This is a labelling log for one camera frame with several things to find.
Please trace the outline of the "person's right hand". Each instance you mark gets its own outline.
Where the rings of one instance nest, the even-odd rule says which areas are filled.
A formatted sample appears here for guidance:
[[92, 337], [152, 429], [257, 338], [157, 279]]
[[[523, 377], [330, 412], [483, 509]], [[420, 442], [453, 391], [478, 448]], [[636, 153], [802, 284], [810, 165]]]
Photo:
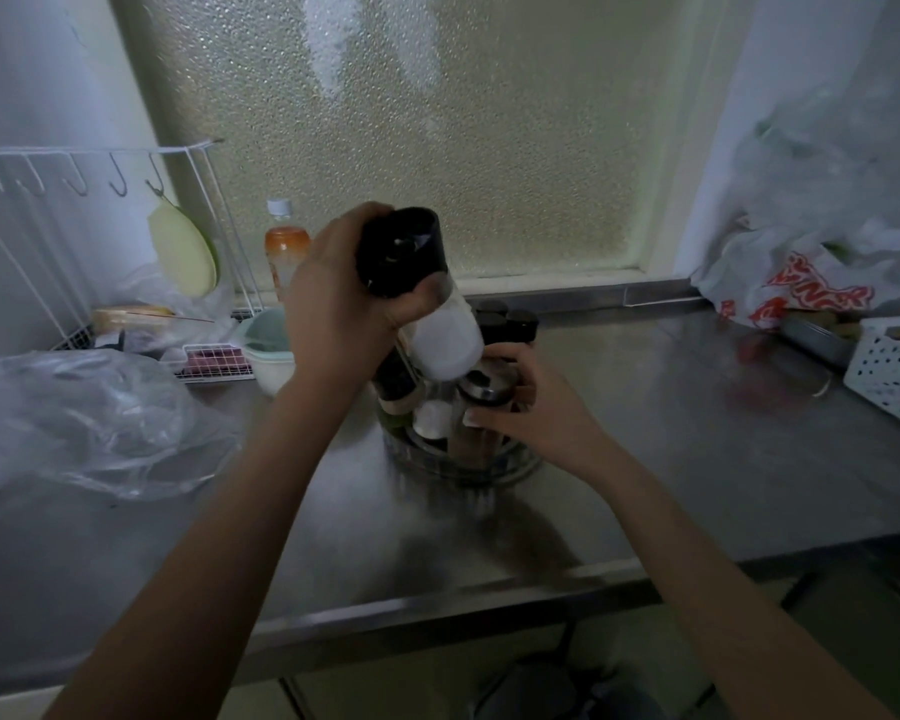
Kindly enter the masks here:
[[592, 480], [602, 459], [612, 452], [612, 440], [564, 376], [541, 362], [528, 344], [497, 342], [487, 346], [483, 354], [514, 360], [524, 380], [515, 399], [528, 404], [527, 434], [510, 438], [564, 472]]

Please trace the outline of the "person's left hand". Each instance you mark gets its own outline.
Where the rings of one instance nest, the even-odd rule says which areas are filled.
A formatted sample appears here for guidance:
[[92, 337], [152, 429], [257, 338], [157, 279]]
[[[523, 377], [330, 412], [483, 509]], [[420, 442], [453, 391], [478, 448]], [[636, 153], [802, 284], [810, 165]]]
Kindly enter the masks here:
[[285, 291], [286, 328], [296, 370], [281, 395], [352, 394], [369, 382], [396, 344], [381, 306], [359, 278], [362, 229], [394, 210], [364, 202], [333, 219], [312, 241]]

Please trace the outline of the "black-capped salt grinder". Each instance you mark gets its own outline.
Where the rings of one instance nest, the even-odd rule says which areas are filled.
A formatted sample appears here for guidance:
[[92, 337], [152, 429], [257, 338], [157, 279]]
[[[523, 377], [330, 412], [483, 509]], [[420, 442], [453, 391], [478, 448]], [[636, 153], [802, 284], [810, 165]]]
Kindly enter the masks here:
[[361, 229], [356, 266], [360, 281], [379, 299], [397, 299], [439, 277], [439, 306], [406, 328], [408, 354], [424, 377], [453, 382], [479, 362], [484, 340], [449, 273], [435, 211], [407, 207], [372, 218]]

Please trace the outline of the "steel-lidded spice jar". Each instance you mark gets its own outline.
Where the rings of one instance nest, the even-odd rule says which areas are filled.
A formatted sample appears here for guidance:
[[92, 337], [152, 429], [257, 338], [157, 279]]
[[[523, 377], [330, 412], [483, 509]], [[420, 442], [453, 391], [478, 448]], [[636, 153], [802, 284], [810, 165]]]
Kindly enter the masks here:
[[456, 381], [447, 453], [462, 469], [484, 472], [492, 467], [503, 443], [500, 433], [476, 425], [468, 414], [474, 408], [508, 411], [520, 376], [504, 359], [482, 358]]

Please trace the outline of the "person's right forearm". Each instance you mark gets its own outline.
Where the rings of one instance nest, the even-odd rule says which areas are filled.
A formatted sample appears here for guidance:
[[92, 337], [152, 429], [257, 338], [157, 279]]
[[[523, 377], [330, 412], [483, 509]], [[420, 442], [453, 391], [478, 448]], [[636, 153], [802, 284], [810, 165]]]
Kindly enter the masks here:
[[737, 720], [897, 720], [606, 435], [574, 473], [608, 503]]

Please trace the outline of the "person's left forearm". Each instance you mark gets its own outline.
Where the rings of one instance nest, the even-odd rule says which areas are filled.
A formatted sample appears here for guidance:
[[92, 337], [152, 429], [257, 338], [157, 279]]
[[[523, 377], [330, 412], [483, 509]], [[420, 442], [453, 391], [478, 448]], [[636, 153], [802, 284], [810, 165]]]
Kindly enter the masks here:
[[371, 378], [305, 364], [43, 720], [215, 720], [309, 484]]

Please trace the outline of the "white-filled spice jar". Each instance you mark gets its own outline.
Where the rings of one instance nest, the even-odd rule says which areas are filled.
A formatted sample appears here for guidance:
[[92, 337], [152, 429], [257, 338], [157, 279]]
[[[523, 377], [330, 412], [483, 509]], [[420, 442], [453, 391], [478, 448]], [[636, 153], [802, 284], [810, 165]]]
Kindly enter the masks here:
[[414, 409], [411, 429], [425, 443], [441, 443], [449, 438], [452, 420], [451, 402], [443, 399], [426, 399]]

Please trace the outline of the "round spice carousel rack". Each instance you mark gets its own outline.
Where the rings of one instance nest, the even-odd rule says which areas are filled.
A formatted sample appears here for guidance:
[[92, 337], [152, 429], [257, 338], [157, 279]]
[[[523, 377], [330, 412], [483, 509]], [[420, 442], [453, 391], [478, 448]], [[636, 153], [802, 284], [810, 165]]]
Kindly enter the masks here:
[[504, 488], [529, 478], [543, 460], [527, 445], [506, 438], [490, 467], [472, 469], [453, 462], [445, 447], [424, 441], [412, 428], [412, 416], [387, 413], [377, 404], [385, 451], [397, 469], [420, 478], [472, 489]]

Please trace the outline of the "black-lidded spice jar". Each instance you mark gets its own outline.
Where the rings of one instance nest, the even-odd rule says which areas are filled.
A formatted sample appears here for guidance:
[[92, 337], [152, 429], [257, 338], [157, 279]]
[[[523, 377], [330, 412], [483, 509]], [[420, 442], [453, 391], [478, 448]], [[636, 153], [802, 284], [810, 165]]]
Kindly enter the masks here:
[[531, 311], [510, 309], [505, 315], [504, 338], [507, 343], [533, 345], [538, 338], [539, 316]]
[[411, 414], [426, 395], [422, 377], [399, 344], [386, 354], [371, 384], [384, 413], [394, 417]]
[[472, 310], [486, 346], [509, 340], [509, 306], [506, 302], [499, 299], [482, 300], [474, 304]]

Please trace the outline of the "orange bottle with white cap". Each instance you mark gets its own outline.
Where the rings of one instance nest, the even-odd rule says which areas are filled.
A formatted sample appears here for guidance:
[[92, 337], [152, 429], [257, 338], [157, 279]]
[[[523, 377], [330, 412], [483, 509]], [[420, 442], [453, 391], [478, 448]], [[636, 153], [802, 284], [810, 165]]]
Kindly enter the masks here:
[[266, 210], [271, 224], [264, 234], [264, 254], [277, 302], [282, 302], [287, 287], [309, 252], [311, 237], [298, 223], [289, 199], [268, 199]]

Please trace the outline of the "pale green bowl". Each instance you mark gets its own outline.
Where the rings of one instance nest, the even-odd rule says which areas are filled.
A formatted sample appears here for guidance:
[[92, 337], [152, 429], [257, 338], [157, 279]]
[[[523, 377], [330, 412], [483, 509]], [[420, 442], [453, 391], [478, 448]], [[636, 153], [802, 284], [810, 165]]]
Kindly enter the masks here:
[[265, 308], [243, 320], [236, 329], [235, 340], [262, 393], [276, 397], [297, 369], [284, 307]]

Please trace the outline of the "frosted glass window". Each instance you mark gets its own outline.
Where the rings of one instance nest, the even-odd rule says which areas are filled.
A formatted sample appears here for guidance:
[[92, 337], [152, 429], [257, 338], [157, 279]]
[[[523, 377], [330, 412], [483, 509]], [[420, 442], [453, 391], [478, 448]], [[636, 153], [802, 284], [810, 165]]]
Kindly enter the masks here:
[[470, 292], [675, 276], [752, 1], [108, 0], [160, 141], [222, 141], [256, 273], [265, 199], [312, 233], [378, 201], [435, 210]]

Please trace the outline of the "pale green round board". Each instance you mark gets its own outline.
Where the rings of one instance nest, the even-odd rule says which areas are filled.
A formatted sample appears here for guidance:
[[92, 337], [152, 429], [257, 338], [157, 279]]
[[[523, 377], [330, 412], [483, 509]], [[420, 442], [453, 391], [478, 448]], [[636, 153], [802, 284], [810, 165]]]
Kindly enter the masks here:
[[219, 284], [218, 256], [202, 229], [165, 196], [158, 198], [146, 223], [164, 276], [186, 298], [210, 295]]

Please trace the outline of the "wooden brush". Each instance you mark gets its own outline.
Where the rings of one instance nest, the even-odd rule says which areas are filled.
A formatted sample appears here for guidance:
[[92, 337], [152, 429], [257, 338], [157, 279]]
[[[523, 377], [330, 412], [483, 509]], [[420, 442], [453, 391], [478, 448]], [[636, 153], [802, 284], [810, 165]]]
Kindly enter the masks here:
[[165, 306], [149, 304], [114, 305], [96, 308], [90, 326], [96, 335], [119, 331], [162, 334], [177, 326], [211, 325], [210, 318], [178, 314]]

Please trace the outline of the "white bag with red print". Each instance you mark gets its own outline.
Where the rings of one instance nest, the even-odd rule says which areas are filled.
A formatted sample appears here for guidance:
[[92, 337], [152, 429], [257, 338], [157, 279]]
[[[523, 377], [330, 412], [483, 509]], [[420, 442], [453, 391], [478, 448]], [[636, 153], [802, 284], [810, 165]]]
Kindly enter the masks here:
[[722, 318], [760, 330], [789, 311], [871, 312], [900, 300], [900, 228], [872, 217], [846, 231], [740, 231], [691, 283]]

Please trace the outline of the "metal tray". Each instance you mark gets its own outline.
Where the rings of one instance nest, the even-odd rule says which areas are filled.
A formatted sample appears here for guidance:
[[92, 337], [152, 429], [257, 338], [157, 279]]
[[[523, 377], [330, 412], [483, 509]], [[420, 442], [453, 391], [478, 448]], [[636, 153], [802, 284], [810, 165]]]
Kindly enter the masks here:
[[827, 311], [788, 310], [779, 334], [830, 368], [844, 372], [862, 335], [858, 319]]

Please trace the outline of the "crumpled clear plastic bag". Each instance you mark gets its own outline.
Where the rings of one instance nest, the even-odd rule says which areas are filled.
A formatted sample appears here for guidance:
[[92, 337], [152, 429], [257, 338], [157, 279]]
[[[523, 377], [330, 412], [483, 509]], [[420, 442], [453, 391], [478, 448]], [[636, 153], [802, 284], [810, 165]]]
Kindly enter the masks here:
[[242, 437], [237, 420], [142, 355], [0, 359], [0, 489], [42, 479], [124, 500], [182, 496], [218, 475]]

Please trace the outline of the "white perforated plastic basket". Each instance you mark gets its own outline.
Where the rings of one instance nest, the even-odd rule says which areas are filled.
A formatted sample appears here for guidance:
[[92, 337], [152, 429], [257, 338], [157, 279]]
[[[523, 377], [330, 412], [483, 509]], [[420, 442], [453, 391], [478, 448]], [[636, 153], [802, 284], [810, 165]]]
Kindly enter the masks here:
[[843, 385], [900, 421], [900, 316], [864, 318], [860, 326]]

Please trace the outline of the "hanging clear plastic bag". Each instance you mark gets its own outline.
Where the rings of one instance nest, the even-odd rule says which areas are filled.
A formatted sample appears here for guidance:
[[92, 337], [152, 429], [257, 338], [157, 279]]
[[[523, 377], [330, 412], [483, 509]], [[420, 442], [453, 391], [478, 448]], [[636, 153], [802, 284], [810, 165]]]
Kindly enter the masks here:
[[900, 253], [900, 81], [782, 99], [734, 151], [733, 224], [821, 236], [850, 260]]

